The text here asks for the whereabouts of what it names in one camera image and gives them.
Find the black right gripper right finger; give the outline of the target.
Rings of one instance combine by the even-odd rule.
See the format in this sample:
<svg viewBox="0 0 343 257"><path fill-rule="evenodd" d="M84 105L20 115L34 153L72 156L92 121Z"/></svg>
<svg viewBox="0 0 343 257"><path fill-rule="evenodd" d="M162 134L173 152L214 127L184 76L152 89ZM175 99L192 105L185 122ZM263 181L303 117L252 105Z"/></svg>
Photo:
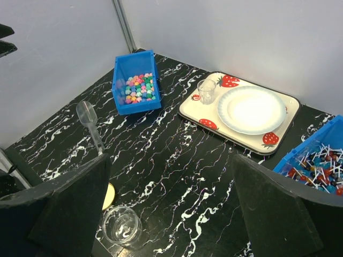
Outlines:
<svg viewBox="0 0 343 257"><path fill-rule="evenodd" d="M342 256L342 197L236 154L232 174L255 256Z"/></svg>

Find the blue bin of star candies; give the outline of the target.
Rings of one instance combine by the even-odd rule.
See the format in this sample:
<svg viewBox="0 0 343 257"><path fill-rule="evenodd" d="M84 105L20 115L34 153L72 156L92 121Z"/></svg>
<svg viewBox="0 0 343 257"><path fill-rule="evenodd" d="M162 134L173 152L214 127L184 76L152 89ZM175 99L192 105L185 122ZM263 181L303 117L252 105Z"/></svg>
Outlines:
<svg viewBox="0 0 343 257"><path fill-rule="evenodd" d="M152 50L117 56L112 93L120 115L161 108L158 70Z"/></svg>

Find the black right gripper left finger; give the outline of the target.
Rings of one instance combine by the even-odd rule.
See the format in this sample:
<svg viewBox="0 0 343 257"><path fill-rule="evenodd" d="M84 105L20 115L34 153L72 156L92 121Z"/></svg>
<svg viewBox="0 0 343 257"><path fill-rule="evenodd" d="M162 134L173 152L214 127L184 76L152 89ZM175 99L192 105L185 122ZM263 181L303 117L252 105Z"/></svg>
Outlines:
<svg viewBox="0 0 343 257"><path fill-rule="evenodd" d="M91 256L111 161L102 154L1 198L1 256Z"/></svg>

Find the clear plastic scoop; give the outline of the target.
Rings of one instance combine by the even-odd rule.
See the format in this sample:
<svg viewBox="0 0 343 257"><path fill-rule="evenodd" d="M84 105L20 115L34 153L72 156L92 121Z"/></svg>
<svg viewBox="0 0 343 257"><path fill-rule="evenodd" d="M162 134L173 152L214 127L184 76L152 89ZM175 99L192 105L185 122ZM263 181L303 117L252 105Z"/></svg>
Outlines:
<svg viewBox="0 0 343 257"><path fill-rule="evenodd" d="M92 104L88 101L81 101L76 106L76 112L81 124L88 128L98 154L103 154L105 151L105 147L100 137L99 131L96 128L98 117Z"/></svg>

